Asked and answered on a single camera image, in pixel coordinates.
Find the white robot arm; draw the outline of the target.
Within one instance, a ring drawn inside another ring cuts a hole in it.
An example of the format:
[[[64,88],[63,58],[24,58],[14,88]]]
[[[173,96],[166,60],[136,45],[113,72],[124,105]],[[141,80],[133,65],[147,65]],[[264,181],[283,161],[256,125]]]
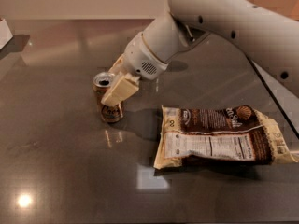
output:
[[[293,94],[299,94],[299,22],[248,0],[167,0],[169,11],[127,45],[109,71],[102,98],[117,105],[139,90],[139,79],[155,79],[179,53],[211,34],[243,51]]]

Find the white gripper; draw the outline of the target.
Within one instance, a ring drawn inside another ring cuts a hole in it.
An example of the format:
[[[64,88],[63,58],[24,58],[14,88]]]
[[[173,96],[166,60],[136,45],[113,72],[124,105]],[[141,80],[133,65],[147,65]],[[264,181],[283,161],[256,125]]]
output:
[[[131,74],[123,74],[123,63]],[[138,92],[140,76],[153,80],[164,72],[167,66],[167,63],[160,61],[150,50],[143,33],[138,33],[126,46],[123,55],[108,70],[109,73],[117,75],[101,103],[106,106],[120,104]]]

